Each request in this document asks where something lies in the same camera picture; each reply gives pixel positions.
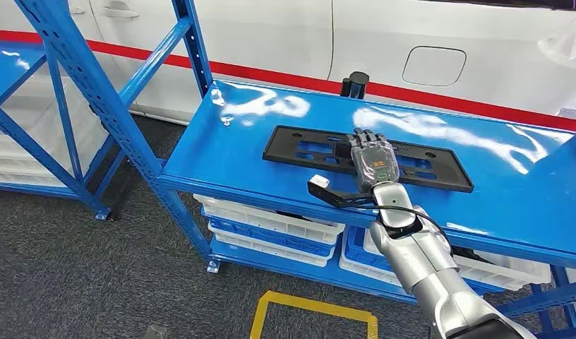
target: yellow floor marking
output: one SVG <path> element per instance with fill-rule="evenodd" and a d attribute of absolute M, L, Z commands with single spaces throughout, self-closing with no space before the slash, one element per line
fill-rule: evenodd
<path fill-rule="evenodd" d="M 270 302 L 292 306 L 298 309 L 307 309 L 309 311 L 329 314 L 332 316 L 339 316 L 351 320 L 363 321 L 367 323 L 367 338 L 377 339 L 378 337 L 378 319 L 370 312 L 267 291 L 259 299 L 257 312 L 255 313 L 255 320 L 253 320 L 253 327 L 251 328 L 251 339 L 259 339 L 261 337 L 263 323 L 265 323 L 265 314 L 268 311 L 268 304 Z"/>

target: robot finger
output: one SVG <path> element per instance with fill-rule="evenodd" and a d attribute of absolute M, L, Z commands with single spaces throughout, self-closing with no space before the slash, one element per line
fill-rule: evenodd
<path fill-rule="evenodd" d="M 365 135 L 367 136 L 367 140 L 377 141 L 376 134 L 372 130 L 366 129 L 364 132 L 365 132 Z"/>
<path fill-rule="evenodd" d="M 358 138 L 355 138 L 352 134 L 347 134 L 346 135 L 346 139 L 348 139 L 348 143 L 350 144 L 350 147 L 361 147 L 361 145 L 359 145 L 358 142 Z"/>
<path fill-rule="evenodd" d="M 359 139 L 361 147 L 367 142 L 367 135 L 359 127 L 354 129 L 355 136 Z"/>
<path fill-rule="evenodd" d="M 377 133 L 376 136 L 378 137 L 379 141 L 383 141 L 384 143 L 388 142 L 388 140 L 385 138 L 385 136 L 382 133 Z"/>

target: robotic arm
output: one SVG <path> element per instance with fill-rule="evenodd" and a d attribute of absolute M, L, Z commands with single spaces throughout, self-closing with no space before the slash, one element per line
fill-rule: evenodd
<path fill-rule="evenodd" d="M 403 185 L 394 150 L 382 134 L 355 129 L 348 135 L 361 193 L 376 206 L 363 206 L 364 195 L 341 196 L 329 181 L 314 176 L 309 191 L 336 206 L 379 209 L 369 227 L 371 237 L 392 266 L 407 293 L 413 294 L 428 318 L 434 338 L 535 338 L 477 295 L 460 277 L 452 250 L 439 225 L 413 206 Z"/>

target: white car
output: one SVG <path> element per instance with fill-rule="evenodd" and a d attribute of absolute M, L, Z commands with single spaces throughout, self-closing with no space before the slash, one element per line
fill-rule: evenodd
<path fill-rule="evenodd" d="M 533 2 L 562 9 L 423 0 L 196 0 L 196 6 L 216 78 L 338 93 L 344 77 L 363 71 L 372 82 L 368 100 L 500 119 L 522 115 L 532 123 L 521 111 L 576 108 L 576 1 Z M 69 6 L 117 88 L 176 22 L 166 0 L 69 0 Z M 5 30 L 33 32 L 12 0 L 0 0 Z M 180 66 L 164 65 L 132 110 L 187 124 L 200 96 L 181 58 L 184 44 L 172 54 L 169 61 Z"/>

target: black cable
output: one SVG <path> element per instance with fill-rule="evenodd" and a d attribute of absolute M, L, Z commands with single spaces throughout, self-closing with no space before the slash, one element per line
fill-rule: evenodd
<path fill-rule="evenodd" d="M 450 245 L 450 248 L 452 248 L 452 245 L 450 244 L 450 240 L 448 240 L 448 237 L 446 236 L 446 233 L 444 232 L 444 230 L 442 230 L 442 227 L 440 226 L 440 224 L 438 224 L 429 215 L 423 214 L 423 213 L 421 213 L 417 210 L 414 210 L 412 208 L 406 208 L 406 207 L 402 207 L 402 206 L 392 206 L 392 205 L 361 206 L 361 205 L 357 205 L 357 203 L 353 203 L 351 206 L 347 206 L 347 207 L 362 208 L 364 210 L 401 210 L 403 212 L 413 213 L 413 214 L 418 215 L 419 217 L 431 222 L 432 224 L 434 224 L 438 228 L 438 231 L 440 231 L 440 233 L 444 236 L 444 239 L 446 239 L 446 242 Z"/>

